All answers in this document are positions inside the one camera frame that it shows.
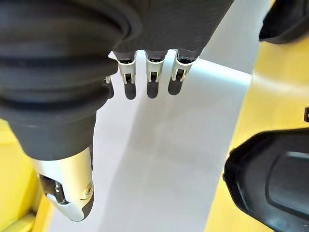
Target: robotic hand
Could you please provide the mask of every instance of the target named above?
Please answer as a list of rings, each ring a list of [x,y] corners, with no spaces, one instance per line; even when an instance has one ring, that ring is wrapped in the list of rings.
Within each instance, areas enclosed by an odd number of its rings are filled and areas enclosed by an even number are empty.
[[[69,219],[85,219],[94,202],[93,131],[96,111],[114,94],[110,76],[119,66],[134,99],[135,55],[145,50],[147,94],[155,98],[165,55],[177,49],[168,90],[178,94],[232,2],[0,2],[0,117]]]

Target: black plastic part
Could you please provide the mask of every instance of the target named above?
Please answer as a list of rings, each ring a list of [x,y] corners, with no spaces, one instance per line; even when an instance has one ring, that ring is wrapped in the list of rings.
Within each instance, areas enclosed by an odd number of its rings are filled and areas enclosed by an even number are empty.
[[[146,50],[146,57],[149,60],[159,60],[162,61],[164,60],[166,54],[168,53],[168,51],[150,51],[150,50]]]
[[[309,231],[309,129],[266,131],[230,153],[234,203],[278,232]]]
[[[143,30],[120,43],[115,52],[185,49],[198,57],[233,0],[152,0],[144,15]]]
[[[182,89],[183,83],[176,79],[176,81],[173,81],[172,79],[169,80],[169,93],[170,95],[177,95],[180,93],[180,90]]]
[[[149,1],[0,2],[0,117],[27,155],[58,160],[93,141],[117,72],[108,54],[136,37]]]
[[[128,82],[127,84],[125,84],[125,94],[126,94],[126,98],[128,98],[129,100],[135,99],[136,97],[135,83],[132,84],[131,82]]]
[[[24,152],[36,160],[61,160],[74,156],[93,142],[96,113],[65,124],[41,126],[12,124],[10,127]]]
[[[84,219],[89,216],[94,200],[95,200],[95,193],[93,192],[90,201],[82,208],[82,212],[84,213]]]
[[[112,86],[112,81],[110,81],[108,84],[106,83],[106,81],[104,81],[104,84],[107,86],[107,88],[109,89],[109,99],[111,99],[114,96],[114,88]]]
[[[286,44],[309,31],[308,0],[276,0],[264,19],[260,41]]]
[[[309,108],[305,108],[304,121],[309,122]]]
[[[59,203],[64,203],[66,201],[62,185],[57,181],[55,181],[55,197]]]
[[[149,98],[157,97],[158,92],[159,92],[159,82],[156,82],[155,80],[147,82],[147,95]]]

